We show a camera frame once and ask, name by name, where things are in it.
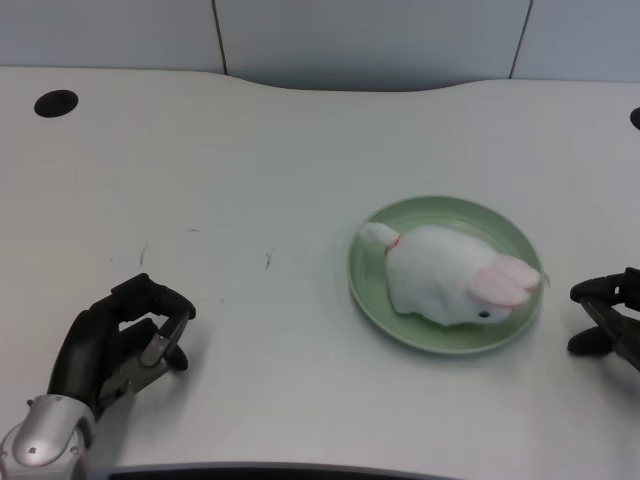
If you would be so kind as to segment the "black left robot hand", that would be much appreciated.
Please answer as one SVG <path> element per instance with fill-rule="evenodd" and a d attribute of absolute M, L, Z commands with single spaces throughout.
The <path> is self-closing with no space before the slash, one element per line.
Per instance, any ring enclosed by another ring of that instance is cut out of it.
<path fill-rule="evenodd" d="M 194 304 L 141 273 L 82 311 L 55 360 L 47 393 L 78 400 L 95 418 L 189 362 L 178 342 Z"/>

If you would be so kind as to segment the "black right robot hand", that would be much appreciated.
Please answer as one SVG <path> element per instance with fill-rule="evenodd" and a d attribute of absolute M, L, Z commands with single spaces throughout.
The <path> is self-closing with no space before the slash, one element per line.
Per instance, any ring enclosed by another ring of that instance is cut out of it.
<path fill-rule="evenodd" d="M 573 336 L 568 352 L 576 357 L 602 358 L 611 353 L 639 370 L 639 320 L 621 314 L 617 305 L 639 311 L 639 270 L 586 280 L 573 286 L 570 299 L 595 322 Z"/>

